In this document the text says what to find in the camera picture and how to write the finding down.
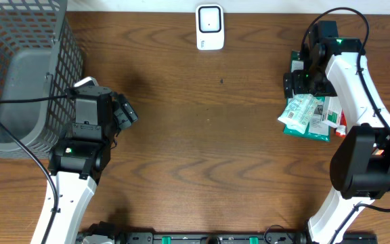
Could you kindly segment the light teal wipes packet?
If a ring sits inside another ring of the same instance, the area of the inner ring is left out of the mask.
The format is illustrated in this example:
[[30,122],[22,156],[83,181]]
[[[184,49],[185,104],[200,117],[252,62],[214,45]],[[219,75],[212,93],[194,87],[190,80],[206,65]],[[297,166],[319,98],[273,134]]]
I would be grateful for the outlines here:
[[311,128],[318,128],[322,122],[323,98],[311,94],[299,94],[288,99],[284,112],[278,120],[287,128],[304,134]]

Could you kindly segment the white green carton box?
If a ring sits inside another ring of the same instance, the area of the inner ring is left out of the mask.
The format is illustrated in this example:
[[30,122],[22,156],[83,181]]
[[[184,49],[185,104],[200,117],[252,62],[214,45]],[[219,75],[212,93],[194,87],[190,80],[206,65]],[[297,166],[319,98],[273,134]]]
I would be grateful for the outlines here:
[[337,128],[341,124],[342,107],[338,97],[328,97],[324,99],[321,122]]

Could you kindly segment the green white package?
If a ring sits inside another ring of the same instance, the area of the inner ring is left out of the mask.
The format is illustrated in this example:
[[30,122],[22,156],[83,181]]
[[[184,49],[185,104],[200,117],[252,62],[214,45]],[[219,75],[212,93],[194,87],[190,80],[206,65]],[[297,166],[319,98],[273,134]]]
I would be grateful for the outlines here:
[[[294,70],[303,70],[303,65],[304,62],[299,59],[299,52],[291,51],[290,71],[293,72]],[[330,127],[321,122],[324,97],[317,97],[317,99],[320,101],[320,104],[315,109],[305,133],[301,134],[297,130],[290,129],[285,126],[283,130],[284,134],[325,142],[330,141]]]

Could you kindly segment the orange red stick sachet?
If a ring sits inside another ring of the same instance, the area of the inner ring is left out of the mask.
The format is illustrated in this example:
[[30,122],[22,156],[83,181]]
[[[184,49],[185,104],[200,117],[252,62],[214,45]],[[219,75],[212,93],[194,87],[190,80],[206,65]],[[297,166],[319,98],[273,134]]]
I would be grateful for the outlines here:
[[341,113],[340,124],[335,129],[335,134],[341,138],[344,138],[347,135],[347,122],[344,113]]

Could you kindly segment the orange small box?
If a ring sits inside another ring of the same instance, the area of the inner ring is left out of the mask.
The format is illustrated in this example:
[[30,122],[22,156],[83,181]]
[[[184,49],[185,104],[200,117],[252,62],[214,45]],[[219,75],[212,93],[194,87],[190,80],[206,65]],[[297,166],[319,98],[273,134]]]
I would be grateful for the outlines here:
[[383,152],[384,152],[384,150],[376,148],[375,151],[373,152],[373,155],[382,155]]

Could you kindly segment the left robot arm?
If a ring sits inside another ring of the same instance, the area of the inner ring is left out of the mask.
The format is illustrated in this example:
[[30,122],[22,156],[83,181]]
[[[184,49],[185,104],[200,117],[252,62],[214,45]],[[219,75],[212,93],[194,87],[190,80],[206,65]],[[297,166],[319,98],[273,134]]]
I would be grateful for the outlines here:
[[85,85],[66,89],[75,118],[49,152],[51,182],[32,243],[74,243],[112,143],[137,121],[123,94],[108,87]]

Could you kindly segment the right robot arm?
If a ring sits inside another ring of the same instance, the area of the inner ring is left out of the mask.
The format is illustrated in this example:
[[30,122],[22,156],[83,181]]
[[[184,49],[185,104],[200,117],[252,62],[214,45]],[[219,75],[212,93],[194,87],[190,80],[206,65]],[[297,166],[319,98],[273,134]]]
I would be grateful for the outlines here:
[[370,76],[366,41],[344,38],[334,21],[313,21],[296,60],[284,74],[284,96],[297,103],[336,98],[345,117],[345,139],[330,161],[332,188],[295,243],[341,243],[364,209],[390,192],[390,113]]

